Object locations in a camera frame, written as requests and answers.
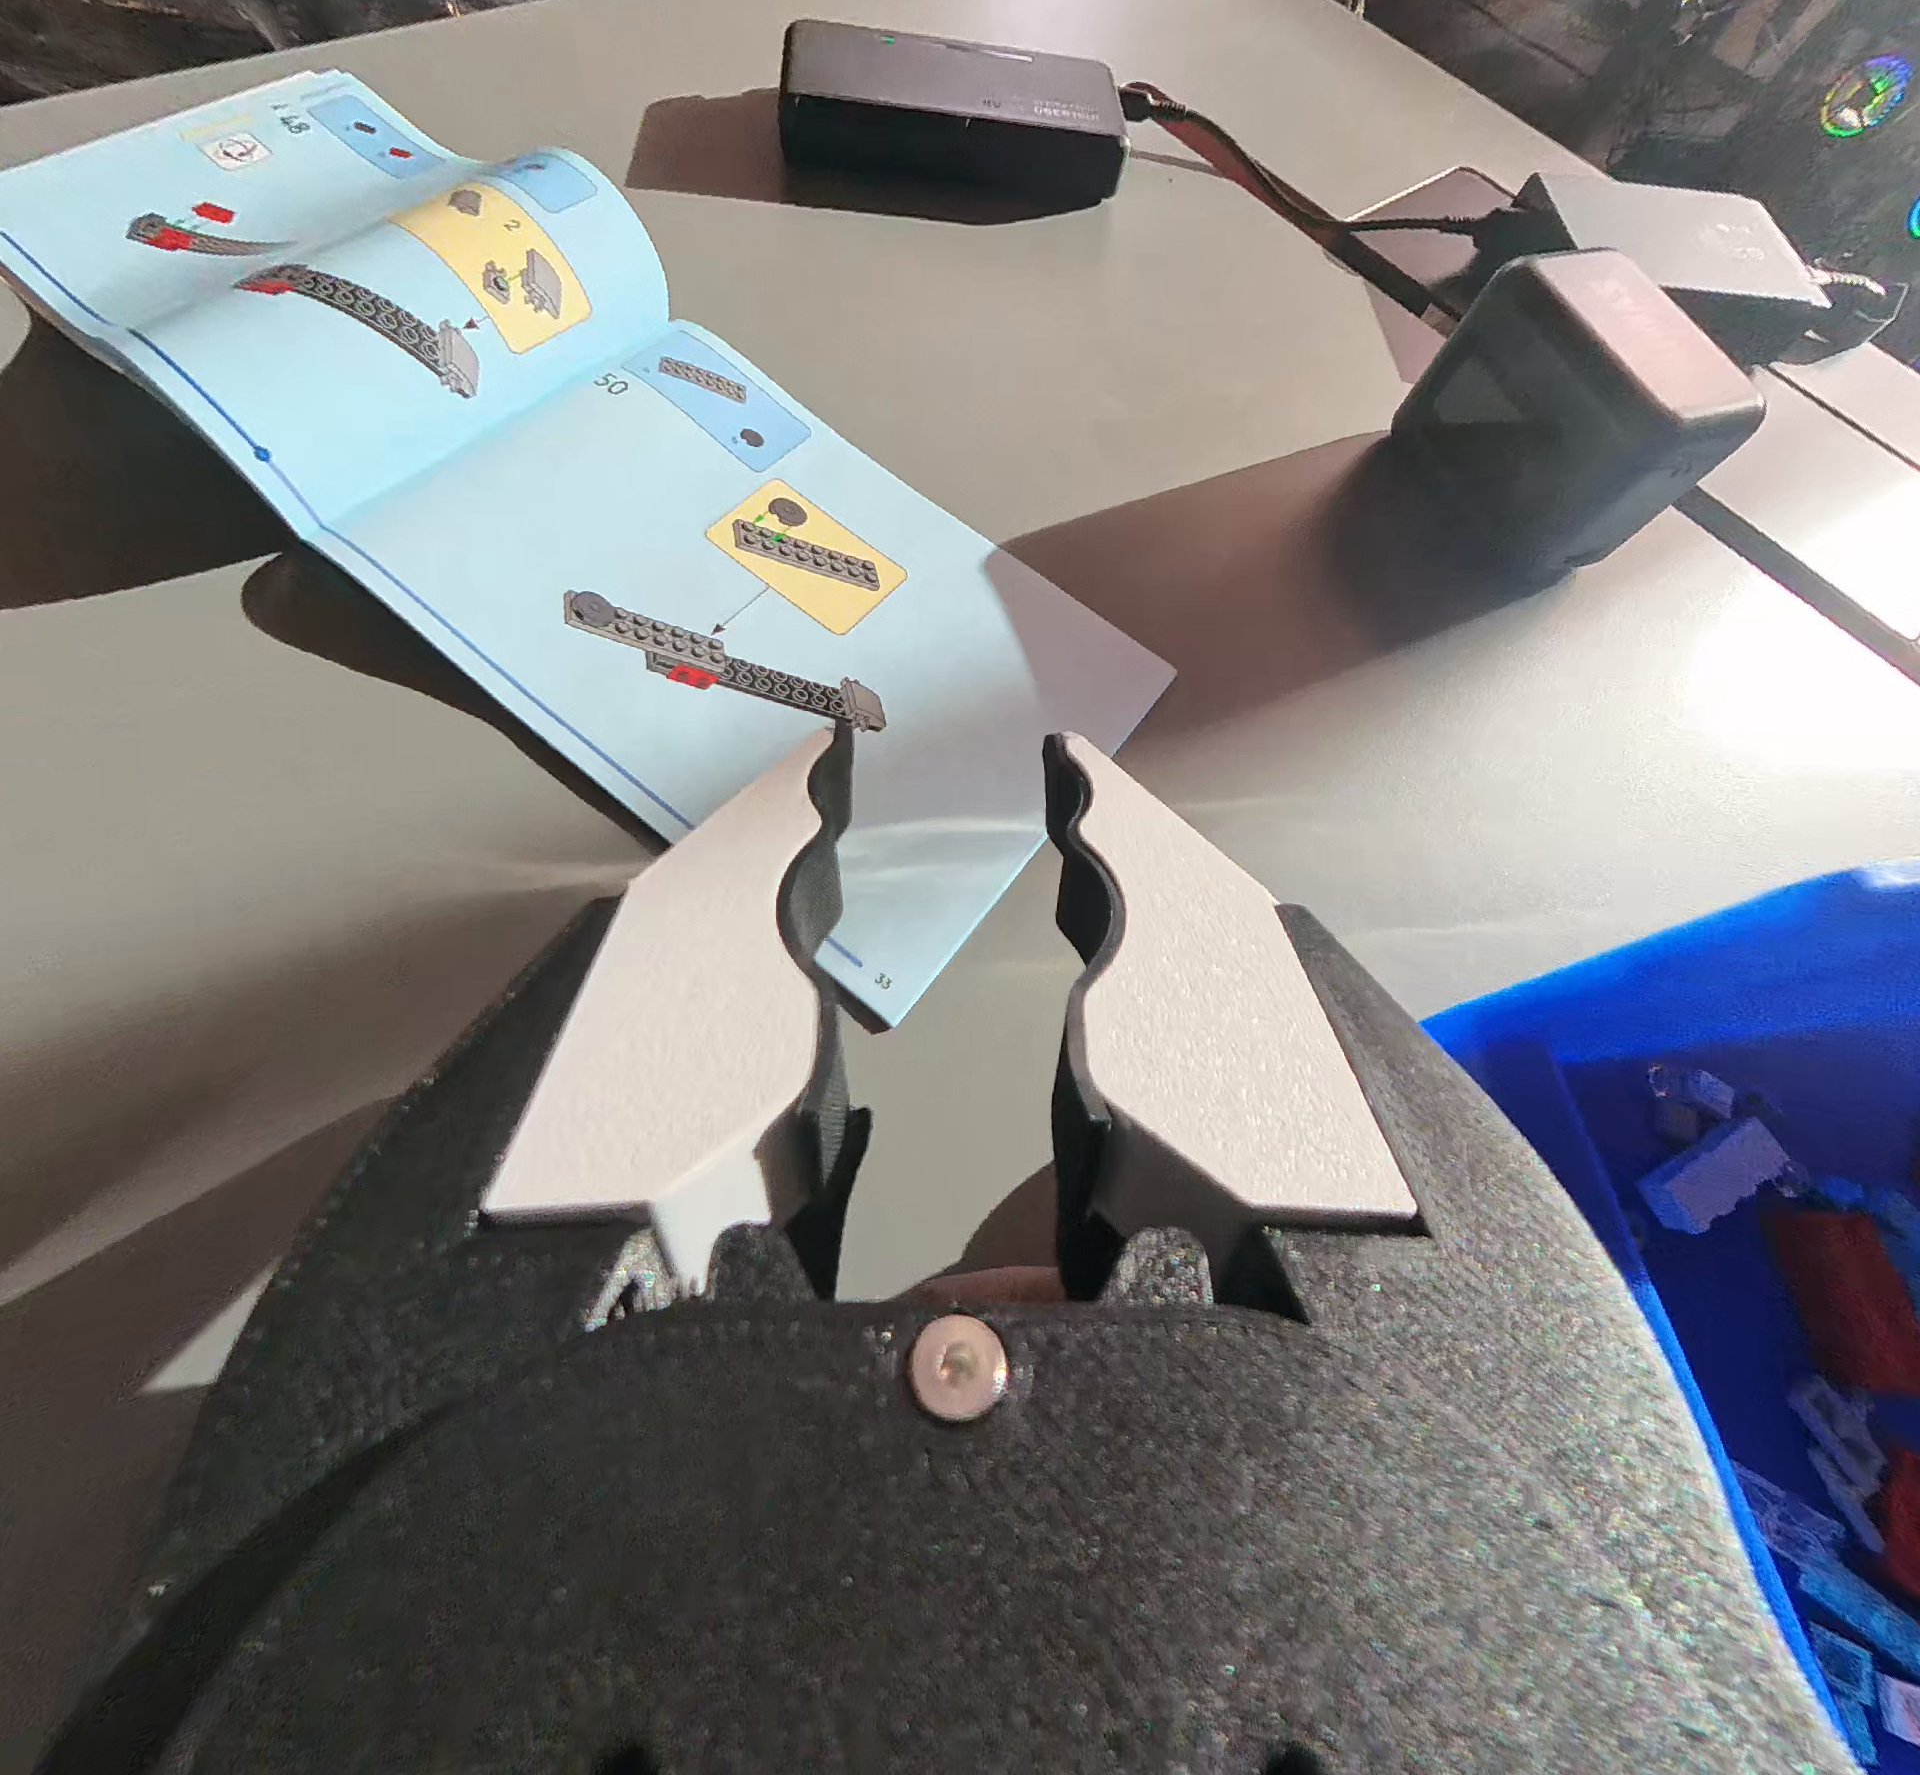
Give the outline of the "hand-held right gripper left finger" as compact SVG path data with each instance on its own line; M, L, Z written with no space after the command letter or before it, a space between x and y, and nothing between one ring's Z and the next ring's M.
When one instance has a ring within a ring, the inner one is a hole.
M819 1159L839 1024L819 949L841 917L852 731L807 733L614 908L479 1212L626 1219L703 1293L736 1227L788 1223Z

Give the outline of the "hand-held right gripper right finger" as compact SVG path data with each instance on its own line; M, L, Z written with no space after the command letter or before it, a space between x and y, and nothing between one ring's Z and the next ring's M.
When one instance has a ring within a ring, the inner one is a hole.
M1249 1308L1299 1304L1267 1234L1423 1234L1271 890L1082 733L1046 737L1043 776L1083 961L1051 1100L1067 1295L1107 1293L1145 1231Z

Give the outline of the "blue plastic bin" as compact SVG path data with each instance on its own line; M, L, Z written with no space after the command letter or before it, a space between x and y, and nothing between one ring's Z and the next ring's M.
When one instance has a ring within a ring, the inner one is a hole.
M1532 1144L1616 1262L1720 1471L1770 1619L1815 1693L1623 1190L1656 1148L1645 1091L1656 1061L1695 1061L1765 1092L1815 1162L1901 1170L1917 1188L1917 865L1791 884L1458 1003L1426 1018L1426 1031Z

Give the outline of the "light blue instruction booklet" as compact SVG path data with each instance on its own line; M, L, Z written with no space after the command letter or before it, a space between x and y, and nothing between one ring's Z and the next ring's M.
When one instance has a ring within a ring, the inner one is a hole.
M819 969L898 1027L1043 848L1043 742L1172 667L674 319L587 160L311 71L2 173L2 280L676 843L852 727Z

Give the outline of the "grey desk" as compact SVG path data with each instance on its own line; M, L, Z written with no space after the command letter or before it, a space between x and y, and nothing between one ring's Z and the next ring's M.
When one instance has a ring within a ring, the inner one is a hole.
M1691 519L1393 646L1317 554L1414 340L1152 139L1107 209L800 202L791 18L1097 55L1322 207L1551 145L1326 0L555 0L316 53L637 192L676 303L1179 667L1124 765L1414 1015L1917 852L1917 689ZM118 1626L194 1414L146 1382L385 1098L643 861L193 437L2 303L2 1704Z

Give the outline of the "pile of loose toy bricks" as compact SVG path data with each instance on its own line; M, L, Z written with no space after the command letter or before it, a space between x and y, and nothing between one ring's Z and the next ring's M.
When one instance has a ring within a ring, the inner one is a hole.
M1859 1772L1917 1771L1917 1188L1815 1162L1759 1091L1645 1070L1625 1209Z

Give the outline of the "black cube device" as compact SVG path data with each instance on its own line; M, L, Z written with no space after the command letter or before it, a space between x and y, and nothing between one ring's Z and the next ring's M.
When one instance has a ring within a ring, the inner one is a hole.
M1749 375L1631 256L1518 256L1411 386L1381 490L1447 575L1522 597L1611 558L1762 425Z

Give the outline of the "black power adapter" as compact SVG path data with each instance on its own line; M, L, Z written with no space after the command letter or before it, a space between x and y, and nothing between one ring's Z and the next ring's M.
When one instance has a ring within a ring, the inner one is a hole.
M1489 266L1554 251L1618 251L1730 361L1787 361L1830 326L1833 301L1753 198L1538 173L1480 234Z

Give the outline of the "black power adapter box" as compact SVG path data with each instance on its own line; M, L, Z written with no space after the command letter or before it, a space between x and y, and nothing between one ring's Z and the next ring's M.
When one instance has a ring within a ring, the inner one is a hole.
M777 132L793 170L1061 209L1114 198L1129 156L1107 61L821 18L784 35Z

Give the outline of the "computer case with rainbow fans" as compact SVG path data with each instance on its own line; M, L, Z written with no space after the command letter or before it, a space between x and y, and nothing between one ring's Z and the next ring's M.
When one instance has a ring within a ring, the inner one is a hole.
M1837 0L1820 25L1812 185L1837 223L1917 245L1917 0Z

